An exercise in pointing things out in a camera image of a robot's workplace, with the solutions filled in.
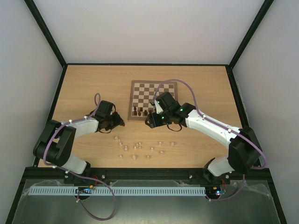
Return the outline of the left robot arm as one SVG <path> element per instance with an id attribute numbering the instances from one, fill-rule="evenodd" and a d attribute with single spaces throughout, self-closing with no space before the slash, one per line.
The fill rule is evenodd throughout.
<path id="1" fill-rule="evenodd" d="M 115 105 L 103 100 L 94 111 L 81 119 L 48 121 L 34 146 L 33 155 L 47 166 L 61 167 L 81 175 L 90 164 L 72 154 L 75 138 L 96 132 L 110 133 L 115 127 L 124 125 Z"/>

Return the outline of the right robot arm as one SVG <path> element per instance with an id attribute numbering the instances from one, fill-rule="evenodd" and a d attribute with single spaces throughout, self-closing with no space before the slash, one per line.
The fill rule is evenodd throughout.
<path id="1" fill-rule="evenodd" d="M 150 128 L 178 124 L 200 131 L 228 150 L 227 156 L 212 158 L 203 167 L 202 173 L 207 182 L 213 183 L 233 171 L 245 175 L 261 156 L 260 144 L 249 126 L 238 128 L 222 123 L 203 114 L 192 104 L 180 105 L 168 92 L 152 100 L 151 104 L 154 112 L 149 113 L 145 121 Z"/>

